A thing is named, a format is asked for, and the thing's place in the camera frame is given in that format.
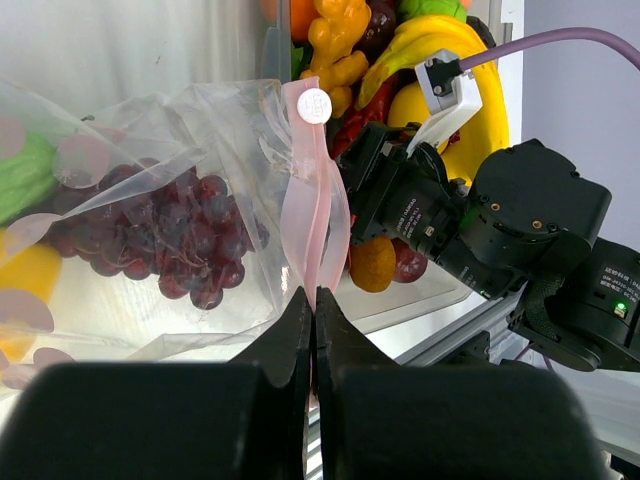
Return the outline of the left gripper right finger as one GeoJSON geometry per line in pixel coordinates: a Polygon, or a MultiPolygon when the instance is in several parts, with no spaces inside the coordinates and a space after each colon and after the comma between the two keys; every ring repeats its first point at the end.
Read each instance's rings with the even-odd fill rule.
{"type": "Polygon", "coordinates": [[[586,413],[530,366],[401,366],[321,288],[314,381],[327,479],[603,479],[586,413]]]}

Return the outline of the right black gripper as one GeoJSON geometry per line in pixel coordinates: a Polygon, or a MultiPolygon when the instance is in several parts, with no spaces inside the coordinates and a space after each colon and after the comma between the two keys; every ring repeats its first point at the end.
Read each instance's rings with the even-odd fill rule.
{"type": "Polygon", "coordinates": [[[359,244],[399,238],[487,299],[537,279],[566,279],[592,252],[612,194],[537,139],[450,179],[412,127],[370,123],[338,157],[359,244]]]}

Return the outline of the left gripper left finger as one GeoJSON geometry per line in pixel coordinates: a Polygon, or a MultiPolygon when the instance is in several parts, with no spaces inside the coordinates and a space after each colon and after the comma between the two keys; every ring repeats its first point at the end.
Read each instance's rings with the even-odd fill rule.
{"type": "Polygon", "coordinates": [[[225,363],[62,363],[22,393],[1,436],[5,479],[301,479],[312,309],[225,363]]]}

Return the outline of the clear pink zip top bag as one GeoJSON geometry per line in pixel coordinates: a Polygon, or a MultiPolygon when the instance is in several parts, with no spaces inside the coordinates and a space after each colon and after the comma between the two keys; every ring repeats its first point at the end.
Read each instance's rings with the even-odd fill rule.
{"type": "Polygon", "coordinates": [[[1,85],[1,393],[74,361],[220,359],[335,289],[349,209],[316,78],[85,118],[1,85]]]}

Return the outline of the dark red grape bunch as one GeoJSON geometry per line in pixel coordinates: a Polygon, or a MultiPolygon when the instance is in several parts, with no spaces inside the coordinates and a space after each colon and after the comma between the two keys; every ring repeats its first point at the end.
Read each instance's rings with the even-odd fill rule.
{"type": "Polygon", "coordinates": [[[152,192],[70,213],[141,170],[121,164],[95,186],[57,187],[45,210],[63,219],[49,228],[45,243],[102,277],[153,277],[168,299],[188,297],[200,310],[216,308],[244,280],[244,256],[268,245],[269,230],[254,220],[252,238],[227,182],[216,174],[200,176],[196,168],[152,192]]]}

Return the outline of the yellow bell pepper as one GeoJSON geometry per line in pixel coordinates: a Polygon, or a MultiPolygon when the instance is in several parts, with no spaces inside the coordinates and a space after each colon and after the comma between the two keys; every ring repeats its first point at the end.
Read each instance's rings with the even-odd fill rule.
{"type": "Polygon", "coordinates": [[[59,280],[62,258],[36,244],[16,255],[6,250],[1,229],[1,369],[19,363],[40,334],[54,330],[49,303],[59,280]]]}

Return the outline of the green bitter gourd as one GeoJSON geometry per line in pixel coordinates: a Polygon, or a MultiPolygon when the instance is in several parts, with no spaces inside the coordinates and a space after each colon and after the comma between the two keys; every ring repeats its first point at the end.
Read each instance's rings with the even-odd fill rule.
{"type": "Polygon", "coordinates": [[[28,132],[24,148],[1,162],[1,224],[43,202],[59,184],[53,174],[56,148],[28,132]]]}

